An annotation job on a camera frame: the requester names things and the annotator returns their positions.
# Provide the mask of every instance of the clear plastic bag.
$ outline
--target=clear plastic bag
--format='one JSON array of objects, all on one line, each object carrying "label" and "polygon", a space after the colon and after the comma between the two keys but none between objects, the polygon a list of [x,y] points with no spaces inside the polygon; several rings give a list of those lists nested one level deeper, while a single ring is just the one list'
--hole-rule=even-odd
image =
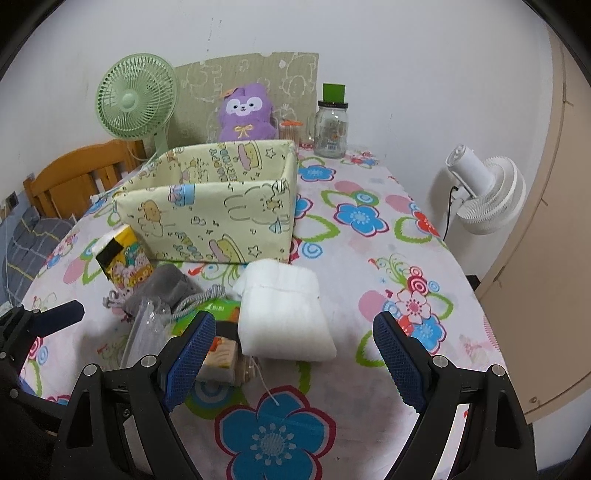
[{"label": "clear plastic bag", "polygon": [[160,299],[142,299],[120,368],[134,366],[145,355],[158,355],[171,337],[173,318],[170,307]]}]

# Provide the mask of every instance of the black power cord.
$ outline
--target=black power cord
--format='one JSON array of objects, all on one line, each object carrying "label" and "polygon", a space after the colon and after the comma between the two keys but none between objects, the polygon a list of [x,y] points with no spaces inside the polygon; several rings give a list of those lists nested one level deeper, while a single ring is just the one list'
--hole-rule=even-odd
[{"label": "black power cord", "polygon": [[453,192],[459,190],[458,187],[456,187],[455,185],[452,187],[452,189],[449,191],[449,201],[447,202],[447,222],[445,225],[445,233],[443,234],[443,240],[445,241],[445,237],[447,237],[447,231],[449,230],[449,220],[450,220],[450,214],[452,212],[452,195]]}]

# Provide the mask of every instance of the silver bolt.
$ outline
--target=silver bolt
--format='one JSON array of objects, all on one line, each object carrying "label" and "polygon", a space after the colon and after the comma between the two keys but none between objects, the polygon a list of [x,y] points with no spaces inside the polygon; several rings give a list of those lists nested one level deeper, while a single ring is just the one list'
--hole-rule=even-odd
[{"label": "silver bolt", "polygon": [[505,369],[503,367],[501,367],[500,365],[493,365],[492,366],[492,372],[497,377],[502,377],[503,375],[505,375]]},{"label": "silver bolt", "polygon": [[433,365],[439,368],[445,368],[449,365],[449,360],[445,358],[443,355],[435,355],[433,357]]},{"label": "silver bolt", "polygon": [[84,367],[84,370],[82,371],[82,373],[84,373],[87,377],[94,375],[96,373],[96,365],[95,364],[86,365]]},{"label": "silver bolt", "polygon": [[142,367],[149,368],[156,363],[156,357],[154,355],[146,355],[142,358],[141,364]]}]

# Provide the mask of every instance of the stuffed animal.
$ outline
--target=stuffed animal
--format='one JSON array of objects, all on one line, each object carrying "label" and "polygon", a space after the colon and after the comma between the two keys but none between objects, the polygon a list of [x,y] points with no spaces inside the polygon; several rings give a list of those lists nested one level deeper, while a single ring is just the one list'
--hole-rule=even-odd
[{"label": "stuffed animal", "polygon": [[276,137],[275,127],[271,125],[272,110],[273,104],[260,83],[227,92],[218,114],[222,127],[218,140],[272,140]]}]

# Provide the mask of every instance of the electric fan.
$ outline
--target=electric fan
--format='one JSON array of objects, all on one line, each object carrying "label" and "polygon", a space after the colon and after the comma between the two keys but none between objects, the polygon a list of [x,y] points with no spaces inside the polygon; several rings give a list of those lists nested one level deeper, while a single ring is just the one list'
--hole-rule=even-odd
[{"label": "electric fan", "polygon": [[115,63],[96,91],[96,114],[104,129],[122,140],[154,137],[154,158],[168,151],[166,126],[178,98],[177,77],[164,59],[130,55]]},{"label": "electric fan", "polygon": [[487,235],[519,215],[525,203],[525,180],[510,158],[481,161],[460,144],[446,165],[462,185],[452,194],[449,215],[457,215],[470,233]]}]

